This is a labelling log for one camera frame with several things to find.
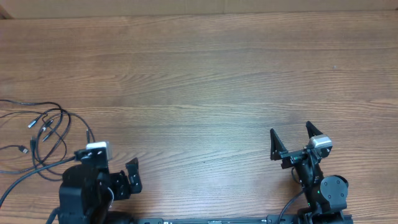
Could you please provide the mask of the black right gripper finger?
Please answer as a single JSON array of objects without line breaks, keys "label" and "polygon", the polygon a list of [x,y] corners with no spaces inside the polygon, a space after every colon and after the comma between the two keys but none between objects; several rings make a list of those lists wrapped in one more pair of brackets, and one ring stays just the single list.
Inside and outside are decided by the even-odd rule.
[{"label": "black right gripper finger", "polygon": [[312,137],[314,137],[314,136],[320,136],[320,135],[323,134],[319,129],[317,129],[317,128],[312,124],[311,121],[307,121],[306,124],[305,124],[305,127],[306,127],[306,129],[307,129],[308,137],[309,137],[310,139],[311,139]]},{"label": "black right gripper finger", "polygon": [[288,153],[288,150],[283,145],[281,139],[278,137],[274,129],[270,130],[271,136],[271,156],[270,159],[277,161],[283,158],[283,155]]}]

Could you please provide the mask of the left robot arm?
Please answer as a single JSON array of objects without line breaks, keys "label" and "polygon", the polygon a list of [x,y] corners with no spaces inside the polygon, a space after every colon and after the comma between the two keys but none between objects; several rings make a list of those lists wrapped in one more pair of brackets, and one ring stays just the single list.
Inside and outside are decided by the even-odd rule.
[{"label": "left robot arm", "polygon": [[127,172],[115,173],[110,173],[107,159],[85,156],[80,161],[80,165],[63,173],[60,205],[53,209],[46,224],[54,220],[63,224],[135,223],[132,215],[110,208],[115,201],[127,200],[142,191],[138,159],[126,163]]}]

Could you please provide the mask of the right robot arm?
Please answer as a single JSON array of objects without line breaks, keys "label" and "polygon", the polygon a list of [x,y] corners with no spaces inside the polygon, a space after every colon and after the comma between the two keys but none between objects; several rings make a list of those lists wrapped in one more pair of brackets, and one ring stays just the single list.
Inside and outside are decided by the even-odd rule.
[{"label": "right robot arm", "polygon": [[281,168],[291,169],[293,180],[301,191],[287,202],[278,215],[268,215],[267,223],[353,223],[347,208],[348,181],[340,175],[325,177],[320,167],[322,159],[329,156],[333,144],[310,121],[306,122],[309,142],[303,149],[288,151],[274,129],[270,130],[272,161],[282,161]]}]

